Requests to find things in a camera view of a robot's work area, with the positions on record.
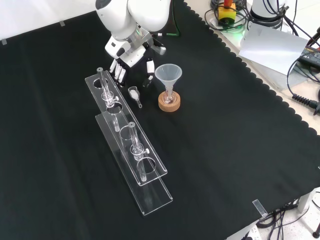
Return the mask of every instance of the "white paper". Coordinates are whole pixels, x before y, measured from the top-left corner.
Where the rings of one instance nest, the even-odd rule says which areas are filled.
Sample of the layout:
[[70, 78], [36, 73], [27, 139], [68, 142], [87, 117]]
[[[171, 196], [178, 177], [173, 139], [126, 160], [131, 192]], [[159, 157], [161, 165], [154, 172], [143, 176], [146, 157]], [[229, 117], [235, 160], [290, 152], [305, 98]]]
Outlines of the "white paper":
[[287, 32], [252, 23], [239, 55], [287, 75], [308, 40]]

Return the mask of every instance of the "funnel stem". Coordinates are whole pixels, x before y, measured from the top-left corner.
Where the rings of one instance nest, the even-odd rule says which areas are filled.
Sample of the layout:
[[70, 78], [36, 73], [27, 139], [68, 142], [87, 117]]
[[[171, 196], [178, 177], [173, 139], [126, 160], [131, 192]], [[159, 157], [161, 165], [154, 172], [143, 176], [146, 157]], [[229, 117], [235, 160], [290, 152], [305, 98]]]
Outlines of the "funnel stem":
[[174, 89], [174, 86], [165, 87], [165, 93], [166, 93], [168, 99], [171, 99], [171, 98], [172, 98], [173, 89]]

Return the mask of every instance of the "robot finger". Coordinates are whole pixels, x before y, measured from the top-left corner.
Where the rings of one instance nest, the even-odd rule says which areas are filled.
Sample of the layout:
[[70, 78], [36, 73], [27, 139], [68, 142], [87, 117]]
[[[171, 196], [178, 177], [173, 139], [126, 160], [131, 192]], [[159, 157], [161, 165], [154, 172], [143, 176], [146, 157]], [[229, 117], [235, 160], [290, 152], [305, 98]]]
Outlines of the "robot finger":
[[126, 69], [122, 68], [120, 75], [119, 75], [119, 79], [118, 79], [118, 83], [120, 84], [121, 87], [124, 86], [125, 83], [125, 75], [126, 75]]
[[121, 73], [121, 70], [122, 70], [122, 66], [120, 66], [120, 65], [119, 65], [118, 68], [115, 69], [115, 73], [114, 73], [114, 79], [115, 79], [115, 80], [118, 80], [119, 75], [120, 75], [120, 73]]
[[116, 65], [117, 65], [117, 60], [114, 58], [113, 62], [111, 63], [110, 71], [109, 71], [111, 74], [114, 72]]

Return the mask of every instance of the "table leg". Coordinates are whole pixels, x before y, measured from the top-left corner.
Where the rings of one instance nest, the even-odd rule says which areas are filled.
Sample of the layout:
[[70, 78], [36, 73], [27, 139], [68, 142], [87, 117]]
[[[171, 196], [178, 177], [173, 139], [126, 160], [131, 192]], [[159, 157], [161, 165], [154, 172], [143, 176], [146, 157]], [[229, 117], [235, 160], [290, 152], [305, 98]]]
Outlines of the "table leg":
[[314, 189], [312, 192], [310, 192], [306, 195], [303, 195], [300, 198], [299, 205], [298, 205], [298, 211], [301, 214], [309, 207], [309, 204], [310, 204], [312, 198], [314, 197], [315, 193], [316, 193], [316, 190]]
[[319, 226], [318, 228], [316, 229], [316, 231], [312, 234], [312, 236], [315, 238], [315, 239], [318, 239], [320, 237], [320, 223], [319, 223]]

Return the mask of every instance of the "table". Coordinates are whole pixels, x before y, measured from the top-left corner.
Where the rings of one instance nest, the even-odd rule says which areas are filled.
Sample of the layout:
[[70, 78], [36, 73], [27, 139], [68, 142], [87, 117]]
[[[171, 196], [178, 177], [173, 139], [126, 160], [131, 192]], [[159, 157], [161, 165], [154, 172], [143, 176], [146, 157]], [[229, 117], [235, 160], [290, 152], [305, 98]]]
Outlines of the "table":
[[[282, 123], [281, 129], [271, 127], [263, 133], [265, 137], [259, 138], [267, 115], [257, 111], [259, 114], [252, 116], [256, 123], [247, 124], [252, 109], [259, 108], [240, 91], [249, 88], [248, 95], [256, 98], [270, 99], [273, 94], [239, 66], [240, 59], [221, 47], [206, 26], [185, 11], [181, 1], [177, 2], [177, 20], [184, 22], [181, 33], [191, 43], [183, 42], [183, 38], [164, 38], [169, 51], [163, 58], [155, 56], [155, 61], [160, 65], [170, 58], [182, 67], [185, 77], [177, 82], [176, 90], [184, 104], [176, 115], [161, 112], [157, 98], [163, 86], [156, 81], [149, 90], [140, 91], [141, 110], [128, 101], [168, 170], [163, 181], [173, 202], [142, 218], [95, 121], [99, 109], [84, 79], [95, 74], [97, 67], [108, 69], [111, 64], [101, 50], [110, 33], [96, 14], [90, 13], [65, 21], [64, 27], [57, 23], [9, 38], [8, 44], [0, 48], [0, 74], [5, 79], [0, 87], [0, 109], [5, 113], [0, 119], [1, 126], [5, 126], [0, 139], [0, 204], [5, 206], [0, 212], [2, 239], [121, 240], [152, 236], [155, 240], [222, 240], [260, 217], [253, 200], [259, 199], [270, 212], [310, 192], [320, 181], [314, 169], [317, 158], [313, 145], [292, 141], [302, 137], [302, 143], [308, 142], [315, 137], [313, 132], [308, 130], [309, 136], [305, 135], [306, 126], [278, 98], [273, 98], [264, 103], [268, 115], [283, 111], [281, 120], [291, 122], [296, 130], [290, 131]], [[199, 38], [189, 27], [203, 35], [202, 44], [212, 43], [212, 48], [203, 49], [197, 44]], [[237, 71], [226, 71], [222, 64], [215, 68], [215, 78], [209, 78], [214, 81], [208, 81], [214, 54], [220, 60], [227, 58]], [[144, 72], [135, 71], [131, 79], [143, 80]], [[235, 83], [233, 79], [242, 74], [246, 78]], [[204, 85], [195, 84], [195, 80], [201, 83], [206, 79]], [[235, 102], [233, 98], [245, 104], [234, 110], [216, 100], [199, 106], [199, 96], [210, 100], [213, 91], [218, 96], [222, 89], [232, 93], [223, 99], [227, 106]], [[196, 124], [199, 117], [190, 110], [210, 114]], [[213, 123], [219, 127], [207, 127]], [[294, 155], [279, 162], [283, 164], [279, 171], [284, 173], [275, 173], [275, 181], [270, 183], [266, 179], [278, 158], [264, 144], [284, 154], [284, 148], [278, 147], [283, 138], [272, 137], [276, 130], [289, 133], [285, 140], [294, 146]], [[301, 154], [297, 149], [307, 153], [308, 161], [299, 168], [286, 165], [297, 162], [296, 156]], [[263, 170], [252, 172], [252, 181], [248, 168], [258, 167]], [[297, 173], [305, 176], [303, 182], [295, 178]]]
[[[199, 16], [204, 19], [205, 18], [205, 12], [210, 9], [210, 1], [208, 0], [201, 0], [201, 1], [195, 1], [195, 0], [185, 0], [185, 2], [188, 4], [188, 6], [194, 10], [197, 14], [199, 14]], [[293, 12], [292, 10], [289, 13], [289, 16], [293, 16]], [[314, 24], [309, 24], [310, 22], [303, 22], [300, 21], [298, 22], [298, 24], [300, 25], [300, 27], [302, 27], [303, 29], [306, 29], [307, 32], [313, 36], [313, 32], [318, 28], [317, 24], [319, 22], [314, 22]], [[239, 56], [239, 52], [241, 49], [240, 46], [240, 40], [238, 39], [239, 33], [238, 34], [232, 34], [231, 33], [224, 33], [222, 34], [221, 32], [215, 31], [215, 34], [218, 34], [219, 38], [222, 39], [222, 41], [226, 44], [226, 46], [228, 48], [231, 49], [231, 51], [233, 53], [235, 53], [238, 57]], [[305, 34], [303, 34], [301, 31], [299, 32], [299, 34], [302, 34], [302, 37], [307, 38], [307, 36]], [[276, 92], [276, 94], [280, 97], [282, 97], [283, 101], [287, 102], [290, 106], [290, 108], [293, 108], [295, 110], [295, 113], [300, 115], [302, 118], [302, 121], [305, 121], [308, 123], [310, 128], [313, 128], [317, 131], [317, 133], [320, 133], [320, 125], [319, 125], [319, 120], [320, 120], [320, 116], [319, 115], [315, 115], [313, 116], [313, 111], [312, 109], [309, 109], [307, 107], [305, 107], [304, 105], [296, 102], [295, 100], [292, 100], [292, 95], [290, 94], [288, 89], [278, 89], [274, 86], [273, 84], [273, 78], [283, 78], [281, 73], [277, 73], [271, 69], [268, 69], [267, 67], [264, 67], [260, 64], [257, 64], [255, 62], [251, 62], [248, 59], [245, 59], [243, 57], [240, 57], [246, 64], [247, 66], [251, 69], [251, 71], [253, 73], [255, 73], [257, 75], [258, 78], [262, 79], [263, 82], [265, 84], [267, 84], [270, 89], [274, 90]], [[318, 91], [319, 91], [319, 84], [314, 83], [313, 81], [307, 79], [306, 77], [303, 76], [299, 76], [296, 74], [295, 76], [298, 79], [298, 82], [301, 82], [293, 87], [292, 90], [295, 93], [298, 93], [301, 96], [304, 96], [308, 99], [312, 99], [312, 100], [317, 100], [318, 101]], [[300, 203], [298, 206], [298, 210], [300, 213], [303, 213], [309, 206], [309, 204], [311, 203], [311, 200], [313, 198], [315, 194], [315, 190], [311, 191], [310, 193], [307, 193], [306, 195], [303, 195], [300, 199]], [[254, 224], [256, 224], [257, 221], [253, 222], [252, 224], [248, 225], [247, 227], [243, 228], [242, 230], [240, 230], [239, 232], [233, 234], [232, 236], [230, 236], [227, 240], [237, 240], [237, 239], [241, 239], [241, 237], [247, 233]]]

